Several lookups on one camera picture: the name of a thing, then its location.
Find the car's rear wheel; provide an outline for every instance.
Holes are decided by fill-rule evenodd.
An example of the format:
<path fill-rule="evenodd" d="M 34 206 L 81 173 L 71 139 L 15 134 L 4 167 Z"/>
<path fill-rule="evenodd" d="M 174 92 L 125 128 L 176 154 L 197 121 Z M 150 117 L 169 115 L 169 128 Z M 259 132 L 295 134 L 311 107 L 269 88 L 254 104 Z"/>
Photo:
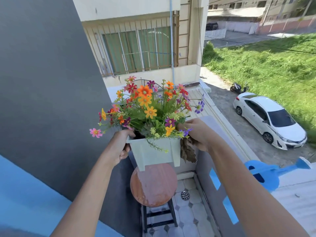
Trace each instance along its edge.
<path fill-rule="evenodd" d="M 242 109 L 241 109 L 239 106 L 236 107 L 235 111 L 236 111 L 237 115 L 240 115 L 240 116 L 241 116 L 241 114 L 242 114 Z"/>
<path fill-rule="evenodd" d="M 273 143 L 273 136 L 269 132 L 264 132 L 262 136 L 266 143 Z"/>

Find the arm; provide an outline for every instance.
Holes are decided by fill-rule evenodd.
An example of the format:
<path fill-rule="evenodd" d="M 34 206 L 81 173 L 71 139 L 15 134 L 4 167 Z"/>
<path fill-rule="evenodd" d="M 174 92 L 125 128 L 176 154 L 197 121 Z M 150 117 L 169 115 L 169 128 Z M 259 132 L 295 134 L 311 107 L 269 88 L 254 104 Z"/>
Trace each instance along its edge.
<path fill-rule="evenodd" d="M 308 237 L 293 216 L 252 176 L 229 145 L 200 119 L 184 124 L 197 147 L 215 164 L 236 215 L 247 236 Z"/>
<path fill-rule="evenodd" d="M 51 237 L 94 236 L 112 169 L 130 151 L 125 145 L 127 135 L 135 136 L 132 130 L 114 134 Z"/>

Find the floor drain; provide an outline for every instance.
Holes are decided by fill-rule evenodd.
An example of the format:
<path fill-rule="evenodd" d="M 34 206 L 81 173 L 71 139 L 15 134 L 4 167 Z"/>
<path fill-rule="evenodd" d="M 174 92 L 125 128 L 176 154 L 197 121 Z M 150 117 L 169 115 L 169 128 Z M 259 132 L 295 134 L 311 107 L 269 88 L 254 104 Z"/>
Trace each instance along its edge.
<path fill-rule="evenodd" d="M 188 192 L 182 191 L 182 192 L 181 192 L 181 198 L 182 198 L 183 200 L 189 200 L 189 199 L 190 199 L 190 195 L 189 195 Z"/>

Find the drain pipe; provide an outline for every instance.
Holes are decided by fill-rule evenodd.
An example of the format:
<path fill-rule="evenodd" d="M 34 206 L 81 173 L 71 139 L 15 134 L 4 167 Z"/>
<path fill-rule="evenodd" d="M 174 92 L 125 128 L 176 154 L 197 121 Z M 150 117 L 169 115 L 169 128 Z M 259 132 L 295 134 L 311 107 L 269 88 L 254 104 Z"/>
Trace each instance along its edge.
<path fill-rule="evenodd" d="M 171 68 L 172 68 L 172 82 L 174 81 L 174 63 L 173 63 L 173 33 L 172 33 L 172 0 L 170 0 L 170 33 L 171 33 Z"/>

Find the flower pot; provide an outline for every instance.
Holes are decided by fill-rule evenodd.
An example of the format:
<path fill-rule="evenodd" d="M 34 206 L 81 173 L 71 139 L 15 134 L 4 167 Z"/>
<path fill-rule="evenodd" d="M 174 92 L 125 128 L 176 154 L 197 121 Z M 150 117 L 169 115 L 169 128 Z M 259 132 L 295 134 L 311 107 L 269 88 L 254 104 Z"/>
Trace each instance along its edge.
<path fill-rule="evenodd" d="M 133 140 L 128 136 L 126 143 L 131 145 L 133 155 L 140 171 L 144 171 L 145 166 L 161 163 L 173 162 L 175 167 L 180 166 L 181 148 L 179 139 L 160 138 L 154 140 L 153 138 L 150 138 L 148 140 L 164 150 L 167 149 L 168 153 L 152 148 L 148 144 L 147 139 Z"/>

